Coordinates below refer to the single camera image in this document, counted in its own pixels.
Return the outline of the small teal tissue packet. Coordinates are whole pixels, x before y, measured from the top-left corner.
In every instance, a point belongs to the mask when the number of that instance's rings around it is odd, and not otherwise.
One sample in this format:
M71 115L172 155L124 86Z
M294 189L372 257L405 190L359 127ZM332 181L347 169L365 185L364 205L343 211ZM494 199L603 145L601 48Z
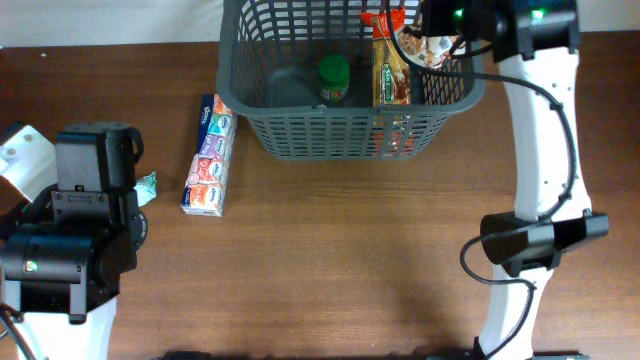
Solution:
M149 202L156 198L156 184L156 172L152 172L149 175L141 177L137 181L136 185L134 186L134 190L136 191L137 202L140 207L147 205Z

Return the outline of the brown white snack bag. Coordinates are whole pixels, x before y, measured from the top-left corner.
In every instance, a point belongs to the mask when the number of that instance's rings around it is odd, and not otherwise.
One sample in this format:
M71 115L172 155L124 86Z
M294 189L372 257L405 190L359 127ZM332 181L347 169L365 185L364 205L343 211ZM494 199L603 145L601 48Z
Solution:
M417 26L405 25L395 31L396 41L407 58L420 66L439 69L466 53L466 43L459 36L426 37Z

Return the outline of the Kleenex tissue multipack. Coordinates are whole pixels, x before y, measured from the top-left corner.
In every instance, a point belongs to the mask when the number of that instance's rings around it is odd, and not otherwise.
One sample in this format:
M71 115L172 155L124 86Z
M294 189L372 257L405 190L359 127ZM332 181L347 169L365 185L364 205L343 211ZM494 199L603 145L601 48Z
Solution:
M203 96L196 152L181 199L186 214L222 216L237 125L237 115L218 94Z

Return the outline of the spaghetti pack orange ends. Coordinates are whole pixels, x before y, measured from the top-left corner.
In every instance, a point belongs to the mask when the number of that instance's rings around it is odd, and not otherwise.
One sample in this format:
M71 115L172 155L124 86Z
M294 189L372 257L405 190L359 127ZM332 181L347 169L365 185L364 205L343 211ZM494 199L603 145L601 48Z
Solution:
M362 23L370 27L372 40L372 89L373 107L390 105L410 105L410 71L400 57L391 40L391 31L404 27L406 11L403 7L391 10L391 21L387 13L363 12ZM376 156L396 156L402 152L402 142L407 121L402 116L394 118L377 115L374 117L374 154Z

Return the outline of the green lid spice jar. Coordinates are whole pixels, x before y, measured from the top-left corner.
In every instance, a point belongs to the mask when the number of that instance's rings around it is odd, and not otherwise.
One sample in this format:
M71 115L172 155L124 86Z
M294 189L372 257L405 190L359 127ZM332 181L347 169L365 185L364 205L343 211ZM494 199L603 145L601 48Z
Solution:
M350 64L341 54L324 56L318 65L321 96L329 102L339 102L347 94L350 83Z

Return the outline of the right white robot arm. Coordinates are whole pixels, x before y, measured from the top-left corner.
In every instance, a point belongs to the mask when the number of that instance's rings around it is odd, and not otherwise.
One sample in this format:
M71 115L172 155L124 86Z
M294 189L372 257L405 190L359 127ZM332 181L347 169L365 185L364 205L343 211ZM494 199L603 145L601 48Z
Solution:
M532 359L532 334L546 284L562 256L609 231L593 211L581 173L575 84L578 5L565 0L425 1L425 36L487 42L504 84L514 134L517 189L511 212L486 215L480 234L491 278L461 266L491 288L483 329L460 359Z

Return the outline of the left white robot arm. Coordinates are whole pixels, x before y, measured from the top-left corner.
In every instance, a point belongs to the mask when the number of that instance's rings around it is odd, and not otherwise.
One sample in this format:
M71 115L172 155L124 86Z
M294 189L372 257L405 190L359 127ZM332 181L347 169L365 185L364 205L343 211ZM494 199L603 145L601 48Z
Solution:
M1 136L1 176L22 200L1 217L1 323L22 359L105 359L122 274L148 220L138 204L138 129L71 124Z

